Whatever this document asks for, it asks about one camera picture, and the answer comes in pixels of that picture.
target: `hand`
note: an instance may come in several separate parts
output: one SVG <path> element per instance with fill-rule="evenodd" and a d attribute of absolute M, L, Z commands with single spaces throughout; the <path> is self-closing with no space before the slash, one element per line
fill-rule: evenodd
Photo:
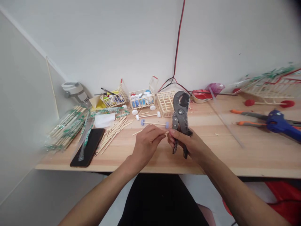
<path fill-rule="evenodd" d="M 148 164 L 158 144 L 166 137 L 164 133 L 166 131 L 154 125 L 147 125 L 144 130 L 137 134 L 133 154 L 129 156 L 135 170 L 140 172 Z"/>
<path fill-rule="evenodd" d="M 202 158 L 202 155 L 211 152 L 211 150 L 192 129 L 190 130 L 193 132 L 191 137 L 177 130 L 169 129 L 169 134 L 167 135 L 168 143 L 173 148 L 175 146 L 175 138 L 178 139 L 178 144 L 181 147 L 183 147 L 183 144 L 185 144 L 189 151 L 189 156 L 196 162 L 199 162 L 199 159 Z"/>

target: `orange handle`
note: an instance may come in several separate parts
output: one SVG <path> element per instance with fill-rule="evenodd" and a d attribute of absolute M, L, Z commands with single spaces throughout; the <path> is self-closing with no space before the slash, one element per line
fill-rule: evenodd
<path fill-rule="evenodd" d="M 257 122 L 250 122 L 250 121 L 240 121 L 237 123 L 240 126 L 266 126 L 265 123 L 257 123 Z"/>
<path fill-rule="evenodd" d="M 232 109 L 231 112 L 234 113 L 234 114 L 239 114 L 240 115 L 244 111 L 238 111 L 238 110 Z"/>

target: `left hand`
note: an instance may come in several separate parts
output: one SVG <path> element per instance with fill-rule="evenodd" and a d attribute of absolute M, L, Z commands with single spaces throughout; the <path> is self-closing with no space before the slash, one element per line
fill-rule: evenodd
<path fill-rule="evenodd" d="M 147 125 L 137 134 L 133 154 L 129 156 L 136 171 L 140 172 L 148 164 L 158 144 L 166 137 L 164 133 L 166 131 L 154 125 Z"/>

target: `smartphone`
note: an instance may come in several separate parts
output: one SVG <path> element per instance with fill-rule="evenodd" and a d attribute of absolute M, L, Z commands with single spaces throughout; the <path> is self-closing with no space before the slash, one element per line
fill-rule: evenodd
<path fill-rule="evenodd" d="M 77 151 L 75 157 L 70 163 L 71 167 L 88 167 L 93 159 L 96 149 L 103 138 L 105 129 L 91 129 L 88 136 L 88 142 L 84 150 L 84 160 L 78 161 L 79 154 L 81 153 L 82 145 Z"/>

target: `white paper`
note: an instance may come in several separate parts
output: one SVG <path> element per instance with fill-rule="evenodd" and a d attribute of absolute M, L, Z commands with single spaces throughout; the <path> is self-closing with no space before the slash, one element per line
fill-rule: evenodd
<path fill-rule="evenodd" d="M 115 113 L 105 115 L 95 115 L 94 125 L 96 128 L 105 128 L 114 125 Z"/>

